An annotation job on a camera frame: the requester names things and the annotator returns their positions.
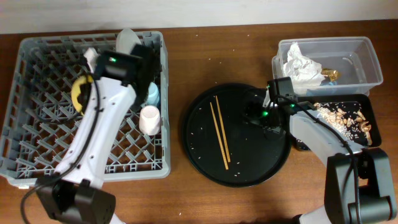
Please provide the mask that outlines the yellow bowl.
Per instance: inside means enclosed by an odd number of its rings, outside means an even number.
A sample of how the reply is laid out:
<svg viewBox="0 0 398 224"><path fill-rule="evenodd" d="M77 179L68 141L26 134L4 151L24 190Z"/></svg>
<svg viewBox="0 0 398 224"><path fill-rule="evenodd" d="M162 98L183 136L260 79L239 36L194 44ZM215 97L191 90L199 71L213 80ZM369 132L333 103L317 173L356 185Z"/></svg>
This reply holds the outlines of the yellow bowl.
<svg viewBox="0 0 398 224"><path fill-rule="evenodd" d="M71 98L73 107L81 115L84 115L88 102L91 95L91 84L93 83L93 78L91 75L82 75L77 78L71 90Z"/></svg>

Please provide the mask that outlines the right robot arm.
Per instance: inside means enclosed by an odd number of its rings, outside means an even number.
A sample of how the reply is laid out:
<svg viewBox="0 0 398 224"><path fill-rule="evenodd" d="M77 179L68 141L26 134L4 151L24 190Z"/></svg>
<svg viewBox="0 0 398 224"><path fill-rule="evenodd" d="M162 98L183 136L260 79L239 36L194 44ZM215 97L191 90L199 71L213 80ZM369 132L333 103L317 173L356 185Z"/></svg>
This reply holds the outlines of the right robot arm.
<svg viewBox="0 0 398 224"><path fill-rule="evenodd" d="M397 217L388 155L345 138L312 102L298 99L290 78L269 81L262 101L244 103L243 116L265 131L280 128L301 140L326 167L323 206L297 215L296 223L380 223Z"/></svg>

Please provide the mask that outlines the pink plastic cup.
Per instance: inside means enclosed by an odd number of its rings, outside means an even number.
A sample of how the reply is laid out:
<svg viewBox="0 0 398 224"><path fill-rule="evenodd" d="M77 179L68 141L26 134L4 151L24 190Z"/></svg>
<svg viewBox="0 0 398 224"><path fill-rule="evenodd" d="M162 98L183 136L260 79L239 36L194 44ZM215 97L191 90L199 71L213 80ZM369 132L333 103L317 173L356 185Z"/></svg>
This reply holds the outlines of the pink plastic cup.
<svg viewBox="0 0 398 224"><path fill-rule="evenodd" d="M161 128L160 111L157 107L149 105L143 107L139 113L139 129L142 133L154 136Z"/></svg>

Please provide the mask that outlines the blue plastic cup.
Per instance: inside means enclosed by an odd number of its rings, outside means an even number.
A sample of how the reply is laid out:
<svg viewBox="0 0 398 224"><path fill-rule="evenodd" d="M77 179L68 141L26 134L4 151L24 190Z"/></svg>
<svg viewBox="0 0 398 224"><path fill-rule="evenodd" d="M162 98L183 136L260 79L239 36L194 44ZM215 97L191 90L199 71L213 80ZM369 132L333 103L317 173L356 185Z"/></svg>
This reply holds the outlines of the blue plastic cup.
<svg viewBox="0 0 398 224"><path fill-rule="evenodd" d="M158 106L160 103L160 91L154 82L150 82L146 103L152 106Z"/></svg>

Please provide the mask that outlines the gold foil snack wrapper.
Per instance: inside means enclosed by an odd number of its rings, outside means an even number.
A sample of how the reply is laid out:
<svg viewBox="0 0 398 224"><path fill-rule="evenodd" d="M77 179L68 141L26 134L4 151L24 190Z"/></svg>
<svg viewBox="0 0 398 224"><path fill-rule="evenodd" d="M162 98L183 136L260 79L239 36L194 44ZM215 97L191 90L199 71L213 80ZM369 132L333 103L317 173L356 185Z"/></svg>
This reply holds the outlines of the gold foil snack wrapper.
<svg viewBox="0 0 398 224"><path fill-rule="evenodd" d="M341 77L341 73L339 71L329 68L323 68L321 70L321 74L330 82L335 82Z"/></svg>

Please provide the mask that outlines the grey round plate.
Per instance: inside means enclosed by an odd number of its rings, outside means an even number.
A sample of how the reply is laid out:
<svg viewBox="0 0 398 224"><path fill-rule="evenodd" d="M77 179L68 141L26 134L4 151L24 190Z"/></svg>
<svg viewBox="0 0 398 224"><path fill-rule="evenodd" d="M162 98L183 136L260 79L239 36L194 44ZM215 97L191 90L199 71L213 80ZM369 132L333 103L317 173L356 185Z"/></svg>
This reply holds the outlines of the grey round plate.
<svg viewBox="0 0 398 224"><path fill-rule="evenodd" d="M116 51L130 55L136 45L141 45L137 34L131 29L123 29L116 38Z"/></svg>

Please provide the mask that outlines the brown food scraps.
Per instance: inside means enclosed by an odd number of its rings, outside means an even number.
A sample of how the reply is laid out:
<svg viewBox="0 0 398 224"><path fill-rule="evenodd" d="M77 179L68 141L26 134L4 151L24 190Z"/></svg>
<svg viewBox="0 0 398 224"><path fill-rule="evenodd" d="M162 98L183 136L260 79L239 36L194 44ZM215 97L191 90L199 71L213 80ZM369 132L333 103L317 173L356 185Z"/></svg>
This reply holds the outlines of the brown food scraps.
<svg viewBox="0 0 398 224"><path fill-rule="evenodd" d="M362 113L361 105L355 101L313 104L322 118L346 139L364 146L371 146L372 124Z"/></svg>

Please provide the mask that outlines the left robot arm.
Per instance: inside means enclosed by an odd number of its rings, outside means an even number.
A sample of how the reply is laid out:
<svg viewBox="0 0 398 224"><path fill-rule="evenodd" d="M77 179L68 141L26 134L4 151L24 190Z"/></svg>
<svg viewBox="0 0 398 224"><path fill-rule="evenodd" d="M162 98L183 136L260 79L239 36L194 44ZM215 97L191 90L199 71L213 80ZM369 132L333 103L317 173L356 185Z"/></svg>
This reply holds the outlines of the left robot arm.
<svg viewBox="0 0 398 224"><path fill-rule="evenodd" d="M78 131L54 175L35 183L49 218L61 223L121 222L115 214L116 197L101 189L105 167L126 113L147 98L158 59L145 45L128 54L106 50L96 59Z"/></svg>

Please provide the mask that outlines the wooden chopstick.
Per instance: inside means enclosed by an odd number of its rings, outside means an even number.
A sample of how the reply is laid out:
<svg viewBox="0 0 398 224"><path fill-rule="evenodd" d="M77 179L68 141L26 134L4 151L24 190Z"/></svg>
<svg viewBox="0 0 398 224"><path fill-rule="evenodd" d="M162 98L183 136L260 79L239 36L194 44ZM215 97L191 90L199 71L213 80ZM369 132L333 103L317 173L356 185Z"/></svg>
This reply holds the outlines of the wooden chopstick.
<svg viewBox="0 0 398 224"><path fill-rule="evenodd" d="M216 98L216 105L217 105L218 115L219 115L219 119L220 119L221 132L222 132L222 135L223 135L224 149L225 149L225 152L226 152L226 161L228 163L230 163L231 162L231 158L230 158L230 155L229 155L228 141L227 141L226 133L225 133L225 130L224 130L224 122L223 122L223 117L222 117L222 114L221 114L221 108L220 108L218 96L215 96L215 98Z"/></svg>
<svg viewBox="0 0 398 224"><path fill-rule="evenodd" d="M221 151L221 156L223 158L224 168L225 168L225 170L228 170L229 167L228 167L228 163L227 163L227 160L226 160L226 155L225 155L225 152L224 152L223 143L221 141L220 131L219 131L219 128L218 128L218 123L217 123L217 120L216 120L215 111L213 109L212 102L210 102L210 108L211 108L211 113L212 113L212 117L213 117L213 122L214 122L214 125L215 125L215 130L216 130L218 143L220 145L220 151Z"/></svg>

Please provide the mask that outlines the white paper napkin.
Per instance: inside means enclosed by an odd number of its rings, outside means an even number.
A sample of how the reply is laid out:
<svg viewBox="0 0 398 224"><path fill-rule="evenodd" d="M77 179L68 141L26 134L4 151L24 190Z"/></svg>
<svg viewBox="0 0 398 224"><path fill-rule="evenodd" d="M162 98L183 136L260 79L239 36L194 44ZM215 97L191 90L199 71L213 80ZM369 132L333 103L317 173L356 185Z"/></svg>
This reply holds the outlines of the white paper napkin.
<svg viewBox="0 0 398 224"><path fill-rule="evenodd" d="M311 87L320 86L325 77L321 74L322 65L302 55L297 42L293 42L287 52L287 62L283 73L290 77L294 92L305 95Z"/></svg>

